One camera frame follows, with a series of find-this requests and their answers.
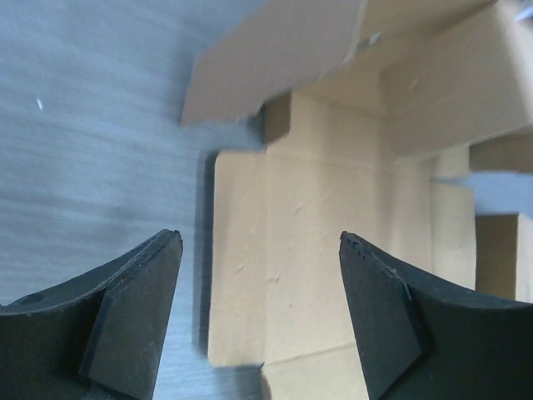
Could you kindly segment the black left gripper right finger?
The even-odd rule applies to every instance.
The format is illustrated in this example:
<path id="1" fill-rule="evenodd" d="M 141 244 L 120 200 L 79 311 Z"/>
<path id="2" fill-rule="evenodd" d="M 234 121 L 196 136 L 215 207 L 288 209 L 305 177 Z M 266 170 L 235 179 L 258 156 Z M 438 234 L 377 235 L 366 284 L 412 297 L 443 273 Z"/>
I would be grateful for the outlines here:
<path id="1" fill-rule="evenodd" d="M 529 303 L 456 285 L 349 232 L 339 258 L 369 398 L 531 398 Z"/>

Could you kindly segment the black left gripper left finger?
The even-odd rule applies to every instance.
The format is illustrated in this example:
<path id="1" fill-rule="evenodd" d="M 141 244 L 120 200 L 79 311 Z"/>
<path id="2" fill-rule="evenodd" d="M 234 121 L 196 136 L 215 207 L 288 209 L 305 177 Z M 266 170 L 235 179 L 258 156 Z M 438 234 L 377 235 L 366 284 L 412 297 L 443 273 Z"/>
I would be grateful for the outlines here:
<path id="1" fill-rule="evenodd" d="M 162 230 L 2 306 L 2 398 L 152 398 L 182 252 L 181 234 Z"/>

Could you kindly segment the spare cardboard blank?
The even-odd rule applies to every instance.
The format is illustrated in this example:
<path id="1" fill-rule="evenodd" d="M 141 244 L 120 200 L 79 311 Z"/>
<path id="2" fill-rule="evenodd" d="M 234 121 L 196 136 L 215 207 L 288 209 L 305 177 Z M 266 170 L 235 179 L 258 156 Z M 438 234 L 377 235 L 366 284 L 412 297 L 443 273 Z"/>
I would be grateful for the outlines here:
<path id="1" fill-rule="evenodd" d="M 265 399 L 371 399 L 345 232 L 479 292 L 457 179 L 532 170 L 531 12 L 270 1 L 197 59 L 183 124 L 264 116 L 263 152 L 215 161 L 212 365 L 259 365 Z"/>

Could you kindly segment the brown cardboard box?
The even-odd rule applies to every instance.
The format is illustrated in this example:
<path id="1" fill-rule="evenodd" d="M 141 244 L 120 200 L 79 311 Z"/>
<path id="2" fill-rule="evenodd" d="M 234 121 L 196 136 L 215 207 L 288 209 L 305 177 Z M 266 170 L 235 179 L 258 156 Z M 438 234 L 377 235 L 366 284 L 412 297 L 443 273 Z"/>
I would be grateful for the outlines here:
<path id="1" fill-rule="evenodd" d="M 532 219 L 524 213 L 476 218 L 476 290 L 532 302 Z"/>

